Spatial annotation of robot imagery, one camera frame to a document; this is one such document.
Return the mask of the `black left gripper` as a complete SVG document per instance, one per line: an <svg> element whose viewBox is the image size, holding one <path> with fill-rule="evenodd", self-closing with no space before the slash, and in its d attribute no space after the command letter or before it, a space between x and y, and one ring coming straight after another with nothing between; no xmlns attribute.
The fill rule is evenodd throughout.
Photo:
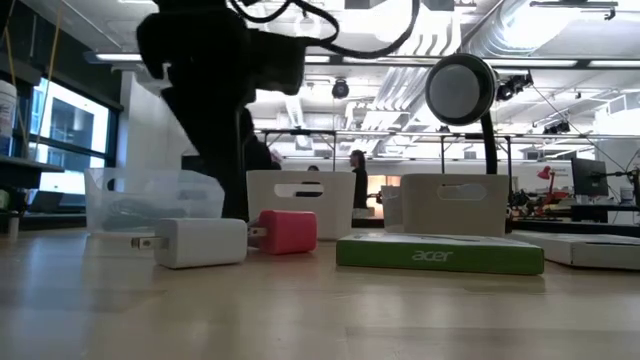
<svg viewBox="0 0 640 360"><path fill-rule="evenodd" d="M250 102L250 33L226 7L163 9L137 27L142 61L206 171L225 193L222 216L248 218L240 106Z"/></svg>

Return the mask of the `white USB wall charger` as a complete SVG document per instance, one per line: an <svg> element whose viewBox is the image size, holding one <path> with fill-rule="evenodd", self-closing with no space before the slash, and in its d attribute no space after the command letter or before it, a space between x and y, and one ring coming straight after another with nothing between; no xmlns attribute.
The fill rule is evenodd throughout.
<svg viewBox="0 0 640 360"><path fill-rule="evenodd" d="M161 219L150 236L133 237L132 248L151 250L157 265L177 270L242 263L248 248L243 220Z"/></svg>

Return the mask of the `pink USB wall charger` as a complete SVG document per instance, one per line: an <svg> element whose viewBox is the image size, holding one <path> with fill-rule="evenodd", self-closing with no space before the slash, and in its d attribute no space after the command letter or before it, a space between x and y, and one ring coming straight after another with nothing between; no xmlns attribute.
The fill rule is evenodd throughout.
<svg viewBox="0 0 640 360"><path fill-rule="evenodd" d="M248 246L270 255L312 252L317 247L313 212L265 210L248 224Z"/></svg>

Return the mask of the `white green acer box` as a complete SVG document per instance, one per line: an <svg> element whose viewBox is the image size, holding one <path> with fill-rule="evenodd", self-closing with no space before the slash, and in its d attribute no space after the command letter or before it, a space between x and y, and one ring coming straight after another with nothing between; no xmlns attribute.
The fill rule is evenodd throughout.
<svg viewBox="0 0 640 360"><path fill-rule="evenodd" d="M336 242L340 266L540 275L542 248L500 237L361 233Z"/></svg>

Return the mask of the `white product box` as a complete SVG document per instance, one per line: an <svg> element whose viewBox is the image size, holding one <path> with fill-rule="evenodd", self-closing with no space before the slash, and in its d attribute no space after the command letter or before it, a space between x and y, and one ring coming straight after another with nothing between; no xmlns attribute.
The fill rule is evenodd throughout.
<svg viewBox="0 0 640 360"><path fill-rule="evenodd" d="M581 268L640 271L640 239L608 234L515 231L509 238L543 249L547 261Z"/></svg>

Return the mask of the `clear plastic bin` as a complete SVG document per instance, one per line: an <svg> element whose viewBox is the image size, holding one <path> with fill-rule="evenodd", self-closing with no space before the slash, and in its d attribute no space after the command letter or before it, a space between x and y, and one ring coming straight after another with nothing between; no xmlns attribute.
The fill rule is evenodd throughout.
<svg viewBox="0 0 640 360"><path fill-rule="evenodd" d="M224 190L189 170L88 168L86 224L92 234L141 234L165 218L219 218Z"/></svg>

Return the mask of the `grey plastic bin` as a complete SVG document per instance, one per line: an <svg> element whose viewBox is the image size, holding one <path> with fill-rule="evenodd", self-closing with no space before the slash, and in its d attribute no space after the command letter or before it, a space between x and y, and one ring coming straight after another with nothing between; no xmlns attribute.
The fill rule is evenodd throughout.
<svg viewBox="0 0 640 360"><path fill-rule="evenodd" d="M486 174L406 174L383 186L384 228L392 233L505 235L509 178Z"/></svg>

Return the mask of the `dark grey desk surface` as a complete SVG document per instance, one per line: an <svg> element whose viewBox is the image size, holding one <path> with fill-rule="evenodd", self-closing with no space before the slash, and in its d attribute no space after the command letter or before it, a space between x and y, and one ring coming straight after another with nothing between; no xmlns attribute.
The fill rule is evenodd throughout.
<svg viewBox="0 0 640 360"><path fill-rule="evenodd" d="M63 173L64 169L24 158L0 155L0 186L37 189L41 175L45 172Z"/></svg>

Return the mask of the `black desk lamp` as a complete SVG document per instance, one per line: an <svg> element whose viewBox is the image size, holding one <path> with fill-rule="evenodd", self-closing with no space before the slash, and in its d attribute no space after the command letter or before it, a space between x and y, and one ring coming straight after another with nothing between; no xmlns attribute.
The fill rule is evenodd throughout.
<svg viewBox="0 0 640 360"><path fill-rule="evenodd" d="M451 127L481 124L486 175L500 175L490 115L496 92L497 79L491 66L470 54L454 54L437 62L425 87L426 103L442 123Z"/></svg>

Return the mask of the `red desk lamp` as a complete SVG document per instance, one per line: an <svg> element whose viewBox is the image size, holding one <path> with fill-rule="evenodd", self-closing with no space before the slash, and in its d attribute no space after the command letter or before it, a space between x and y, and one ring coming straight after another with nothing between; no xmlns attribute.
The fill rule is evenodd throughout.
<svg viewBox="0 0 640 360"><path fill-rule="evenodd" d="M550 166L545 166L542 171L539 171L537 173L537 177L549 181L548 190L542 202L543 206L550 205L556 200L562 200L569 197L569 193L567 191L554 190L556 173Z"/></svg>

